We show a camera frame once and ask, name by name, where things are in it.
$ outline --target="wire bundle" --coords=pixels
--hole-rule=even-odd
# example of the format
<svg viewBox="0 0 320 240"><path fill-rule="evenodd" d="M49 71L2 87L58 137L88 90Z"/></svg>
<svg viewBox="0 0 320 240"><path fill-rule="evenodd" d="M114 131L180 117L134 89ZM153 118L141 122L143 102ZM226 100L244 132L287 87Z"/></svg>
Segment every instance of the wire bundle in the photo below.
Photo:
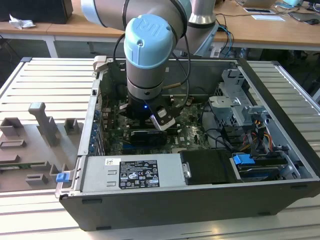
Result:
<svg viewBox="0 0 320 240"><path fill-rule="evenodd" d="M224 46L222 47L221 52L222 52L223 50L225 50L226 46L227 46L228 43L229 43L229 49L228 49L228 51L226 52L226 54L224 55L225 57L227 57L228 54L230 53L230 51L231 51L234 43L235 43L235 36L233 35L232 32L230 32L230 31L228 30L227 20L226 20L225 15L223 15L223 14L221 14L221 13L219 13L219 14L217 14L217 15L222 15L222 16L223 16L223 19L224 19L224 25L225 25L225 27L222 26L218 20L216 20L216 21L217 21L217 23L219 24L219 28L221 28L223 31L225 31L225 34L226 34L226 42L225 42Z"/></svg>

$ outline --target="black plastic cover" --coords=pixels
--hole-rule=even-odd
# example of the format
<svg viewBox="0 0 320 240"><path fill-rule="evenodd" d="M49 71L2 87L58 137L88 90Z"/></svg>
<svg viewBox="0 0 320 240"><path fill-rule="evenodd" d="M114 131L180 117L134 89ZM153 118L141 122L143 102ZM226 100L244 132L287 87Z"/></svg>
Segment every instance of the black plastic cover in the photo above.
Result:
<svg viewBox="0 0 320 240"><path fill-rule="evenodd" d="M230 162L230 154L224 149L182 151L183 164L188 164L190 178L187 185L236 183L236 175Z"/></svg>

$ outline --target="blue drive latch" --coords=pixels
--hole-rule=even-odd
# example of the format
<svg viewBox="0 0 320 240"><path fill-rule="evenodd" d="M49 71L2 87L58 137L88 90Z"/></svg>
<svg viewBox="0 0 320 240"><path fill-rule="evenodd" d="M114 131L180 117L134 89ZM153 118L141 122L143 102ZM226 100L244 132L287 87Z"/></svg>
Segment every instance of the blue drive latch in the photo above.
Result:
<svg viewBox="0 0 320 240"><path fill-rule="evenodd" d="M255 160L250 156L250 154L236 154L233 157L233 161L236 165L256 163Z"/></svg>
<svg viewBox="0 0 320 240"><path fill-rule="evenodd" d="M70 177L70 172L58 173L55 181L57 183L69 183L70 182L69 177Z"/></svg>

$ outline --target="warning sticker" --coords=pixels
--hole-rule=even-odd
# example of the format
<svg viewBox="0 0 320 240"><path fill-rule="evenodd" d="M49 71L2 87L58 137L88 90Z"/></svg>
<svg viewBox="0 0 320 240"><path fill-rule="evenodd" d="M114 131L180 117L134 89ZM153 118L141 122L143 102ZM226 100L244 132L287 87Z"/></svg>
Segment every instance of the warning sticker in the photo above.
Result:
<svg viewBox="0 0 320 240"><path fill-rule="evenodd" d="M119 178L121 189L160 187L157 160L121 161Z"/></svg>

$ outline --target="light blue robot joint cap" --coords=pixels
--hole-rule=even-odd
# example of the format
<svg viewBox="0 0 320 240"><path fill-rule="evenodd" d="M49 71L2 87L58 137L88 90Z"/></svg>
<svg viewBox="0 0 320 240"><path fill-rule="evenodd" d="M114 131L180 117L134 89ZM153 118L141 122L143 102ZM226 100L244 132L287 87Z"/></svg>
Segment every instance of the light blue robot joint cap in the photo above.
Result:
<svg viewBox="0 0 320 240"><path fill-rule="evenodd" d="M192 13L192 6L190 0L178 0L180 4L182 5L185 14L186 14L186 19L189 20L191 17Z"/></svg>
<svg viewBox="0 0 320 240"><path fill-rule="evenodd" d="M153 14L131 19L125 29L124 53L137 68L153 69L162 65L173 48L171 26Z"/></svg>

